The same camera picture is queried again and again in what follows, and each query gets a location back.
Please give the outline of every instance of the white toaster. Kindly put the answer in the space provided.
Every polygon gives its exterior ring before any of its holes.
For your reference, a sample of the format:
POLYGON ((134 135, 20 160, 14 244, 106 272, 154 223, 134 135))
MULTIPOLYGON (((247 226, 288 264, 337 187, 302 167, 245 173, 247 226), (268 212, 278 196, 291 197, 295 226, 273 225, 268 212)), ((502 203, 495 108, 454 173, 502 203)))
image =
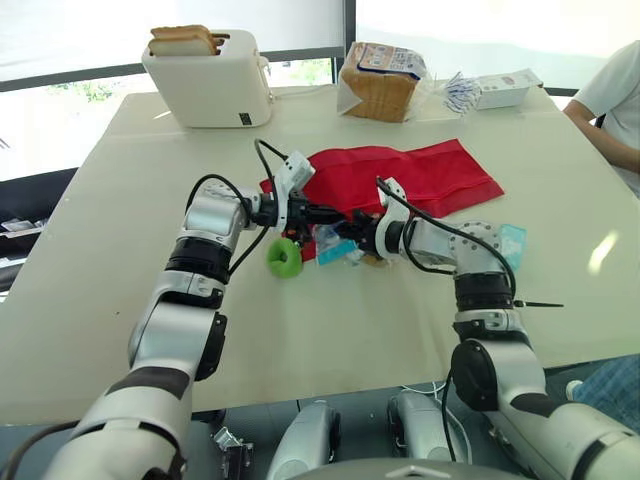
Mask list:
POLYGON ((256 39, 244 30, 228 35, 212 56, 158 57, 145 49, 142 64, 158 92, 185 127, 255 127, 271 117, 273 95, 256 39))

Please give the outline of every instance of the toast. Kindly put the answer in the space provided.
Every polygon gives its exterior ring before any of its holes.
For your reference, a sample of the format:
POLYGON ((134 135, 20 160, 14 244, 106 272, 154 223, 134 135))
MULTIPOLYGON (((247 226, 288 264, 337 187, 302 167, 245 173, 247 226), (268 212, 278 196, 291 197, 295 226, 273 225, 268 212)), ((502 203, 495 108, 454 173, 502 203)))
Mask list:
POLYGON ((218 42, 203 25, 157 27, 151 29, 154 38, 149 42, 151 55, 209 56, 218 55, 218 42))

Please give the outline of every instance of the table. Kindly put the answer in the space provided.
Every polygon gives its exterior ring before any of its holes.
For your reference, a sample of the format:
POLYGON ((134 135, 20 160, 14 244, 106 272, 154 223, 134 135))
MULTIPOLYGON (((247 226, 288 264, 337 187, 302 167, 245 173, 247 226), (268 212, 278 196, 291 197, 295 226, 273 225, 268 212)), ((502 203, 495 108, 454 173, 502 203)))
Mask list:
MULTIPOLYGON (((257 186, 257 136, 305 154, 459 138, 506 195, 449 220, 526 228, 518 297, 566 305, 523 311, 542 363, 638 350, 638 202, 543 90, 519 107, 464 118, 432 99, 402 125, 337 116, 333 87, 290 93, 279 92, 270 123, 243 130, 185 131, 157 94, 124 100, 0 305, 1 423, 77 418, 126 373, 129 334, 191 187, 210 172, 257 186), (603 241, 613 243, 605 256, 603 241)), ((244 234, 238 251, 254 235, 244 234)), ((273 238, 227 289, 227 342, 218 372, 196 385, 196 411, 444 378, 457 343, 450 278, 398 261, 306 264, 280 280, 265 267, 273 238)))

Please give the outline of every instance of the white box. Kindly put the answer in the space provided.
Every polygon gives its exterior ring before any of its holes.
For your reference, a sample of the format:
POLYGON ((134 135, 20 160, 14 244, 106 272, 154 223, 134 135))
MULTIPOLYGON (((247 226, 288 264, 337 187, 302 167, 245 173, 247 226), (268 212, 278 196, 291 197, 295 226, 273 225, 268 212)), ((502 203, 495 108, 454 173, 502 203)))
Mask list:
POLYGON ((529 69, 499 75, 485 75, 475 80, 481 92, 476 110, 520 105, 529 87, 542 84, 529 69))
POLYGON ((227 34, 219 55, 157 57, 145 49, 142 64, 185 127, 255 127, 271 117, 273 95, 264 75, 268 60, 244 30, 227 34))

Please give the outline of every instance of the black chair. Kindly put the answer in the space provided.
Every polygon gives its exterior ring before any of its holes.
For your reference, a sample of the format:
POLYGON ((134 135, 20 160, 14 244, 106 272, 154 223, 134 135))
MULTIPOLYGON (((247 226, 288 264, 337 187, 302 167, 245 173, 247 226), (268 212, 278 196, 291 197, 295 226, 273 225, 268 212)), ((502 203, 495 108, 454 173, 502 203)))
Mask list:
MULTIPOLYGON (((18 218, 36 222, 49 218, 77 168, 0 182, 0 223, 18 218)), ((26 258, 39 233, 15 238, 0 236, 0 258, 26 258)), ((0 292, 11 288, 22 264, 0 267, 0 292)))

